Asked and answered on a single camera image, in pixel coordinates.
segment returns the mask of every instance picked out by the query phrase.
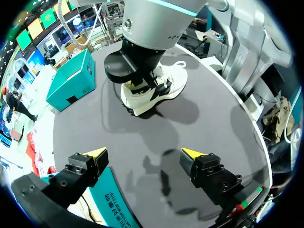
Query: black mount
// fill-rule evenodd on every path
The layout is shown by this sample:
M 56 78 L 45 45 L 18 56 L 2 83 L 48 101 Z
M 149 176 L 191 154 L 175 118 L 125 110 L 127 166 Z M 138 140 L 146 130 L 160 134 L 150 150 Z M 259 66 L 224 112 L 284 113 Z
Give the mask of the black mount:
M 154 88 L 157 84 L 150 73 L 164 53 L 165 50 L 143 48 L 123 38 L 122 48 L 105 58 L 106 75 L 114 83 L 132 81 L 134 86 L 141 84 L 144 79 L 150 88 Z
M 231 214 L 242 207 L 242 202 L 252 203 L 247 211 L 252 209 L 253 205 L 263 200 L 266 188 L 255 180 L 247 186 L 243 186 L 242 176 L 234 175 L 226 170 L 223 164 L 220 164 L 220 157 L 213 153 L 196 157 L 191 160 L 185 153 L 181 154 L 180 164 L 186 173 L 190 176 L 191 182 L 196 188 L 203 188 L 208 197 L 215 205 L 220 205 L 223 210 L 216 223 L 225 223 L 231 219 Z
M 36 227 L 104 227 L 70 213 L 67 207 L 96 184 L 109 163 L 107 150 L 95 159 L 76 153 L 68 161 L 56 176 L 49 175 L 49 185 L 34 173 L 15 180 L 11 188 L 17 202 Z

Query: dark gray table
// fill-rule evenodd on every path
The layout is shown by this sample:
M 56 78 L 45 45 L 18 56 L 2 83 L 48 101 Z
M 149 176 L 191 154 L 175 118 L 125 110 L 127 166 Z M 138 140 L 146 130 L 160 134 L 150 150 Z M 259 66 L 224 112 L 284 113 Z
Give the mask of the dark gray table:
M 215 153 L 227 169 L 243 176 L 243 183 L 269 182 L 265 152 L 247 113 L 214 74 L 178 47 L 167 50 L 161 63 L 187 63 L 182 94 L 142 118 L 130 116 L 119 99 L 120 85 L 104 70 L 105 57 L 120 48 L 115 43 L 95 52 L 96 90 L 56 111 L 57 170 L 75 152 L 106 146 L 110 166 L 144 228 L 206 227 L 221 211 L 179 165 L 181 147 Z

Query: green light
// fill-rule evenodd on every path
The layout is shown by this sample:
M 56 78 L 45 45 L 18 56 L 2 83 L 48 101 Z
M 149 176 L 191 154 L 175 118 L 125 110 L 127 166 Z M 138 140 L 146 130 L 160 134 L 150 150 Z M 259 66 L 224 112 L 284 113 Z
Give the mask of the green light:
M 26 47 L 32 42 L 29 38 L 29 34 L 27 30 L 23 30 L 19 36 L 17 36 L 17 42 L 21 51 L 24 51 Z
M 70 5 L 71 5 L 71 9 L 76 9 L 77 7 L 76 6 L 73 6 L 72 3 L 69 1 Z
M 56 21 L 53 8 L 50 8 L 44 14 L 41 15 L 41 21 L 44 28 L 49 27 L 51 24 L 53 24 Z
M 242 202 L 241 205 L 246 208 L 248 206 L 248 203 L 246 201 Z

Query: shoe lace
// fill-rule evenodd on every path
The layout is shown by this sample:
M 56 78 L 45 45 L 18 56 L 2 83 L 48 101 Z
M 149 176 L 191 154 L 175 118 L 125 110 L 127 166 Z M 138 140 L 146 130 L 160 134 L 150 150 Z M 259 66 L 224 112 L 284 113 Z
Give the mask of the shoe lace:
M 157 78 L 159 78 L 159 81 L 165 82 L 167 79 L 169 79 L 173 84 L 174 84 L 174 77 L 173 75 L 176 75 L 179 69 L 173 66 L 179 66 L 181 68 L 185 68 L 187 66 L 185 61 L 177 61 L 174 63 L 172 66 L 165 66 L 165 65 L 160 65 L 161 70 L 163 71 L 164 75 L 167 75 L 168 77 L 163 77 L 162 75 L 156 75 Z

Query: teal sign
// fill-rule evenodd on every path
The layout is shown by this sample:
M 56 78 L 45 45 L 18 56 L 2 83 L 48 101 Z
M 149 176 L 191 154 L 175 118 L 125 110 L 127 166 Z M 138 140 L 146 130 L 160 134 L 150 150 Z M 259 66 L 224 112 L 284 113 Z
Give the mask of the teal sign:
M 96 185 L 89 189 L 109 227 L 139 228 L 120 194 L 111 168 L 106 168 Z

